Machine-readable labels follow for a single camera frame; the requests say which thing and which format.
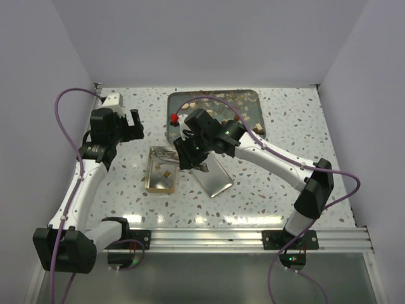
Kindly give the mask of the silver metal tongs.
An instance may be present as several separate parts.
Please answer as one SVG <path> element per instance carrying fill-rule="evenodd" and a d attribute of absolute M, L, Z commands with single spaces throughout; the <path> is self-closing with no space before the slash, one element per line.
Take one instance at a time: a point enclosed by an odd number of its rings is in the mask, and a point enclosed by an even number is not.
<path fill-rule="evenodd" d="M 160 163 L 165 163 L 165 164 L 170 164 L 179 167 L 181 170 L 183 168 L 180 166 L 180 160 L 178 158 L 178 155 L 175 151 L 166 151 L 162 149 L 155 149 L 152 152 L 152 157 L 159 161 Z M 209 168 L 205 163 L 199 164 L 195 167 L 190 168 L 191 170 L 198 170 L 204 173 L 209 172 Z"/>

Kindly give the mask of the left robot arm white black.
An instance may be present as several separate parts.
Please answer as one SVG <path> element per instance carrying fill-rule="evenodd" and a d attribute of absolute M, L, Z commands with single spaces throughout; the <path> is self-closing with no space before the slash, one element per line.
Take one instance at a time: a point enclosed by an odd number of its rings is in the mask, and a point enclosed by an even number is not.
<path fill-rule="evenodd" d="M 88 274 L 102 250 L 111 244 L 122 249 L 131 243 L 129 223 L 123 217 L 106 217 L 96 228 L 86 229 L 91 205 L 117 146 L 144 138 L 138 110 L 132 109 L 130 114 L 133 125 L 126 115 L 111 108 L 92 112 L 68 192 L 47 227 L 36 229 L 33 235 L 44 270 Z"/>

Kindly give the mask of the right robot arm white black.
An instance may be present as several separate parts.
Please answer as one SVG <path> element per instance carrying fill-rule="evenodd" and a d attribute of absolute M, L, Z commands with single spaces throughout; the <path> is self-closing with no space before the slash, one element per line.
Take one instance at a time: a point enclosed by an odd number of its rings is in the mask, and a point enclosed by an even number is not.
<path fill-rule="evenodd" d="M 294 249 L 304 242 L 303 230 L 320 217 L 334 188 L 329 161 L 322 158 L 313 163 L 298 158 L 292 163 L 292 154 L 253 134 L 242 123 L 220 123 L 203 109 L 189 115 L 173 113 L 170 124 L 180 129 L 180 137 L 173 143 L 182 170 L 201 167 L 212 153 L 225 154 L 253 163 L 299 191 L 280 243 Z"/>

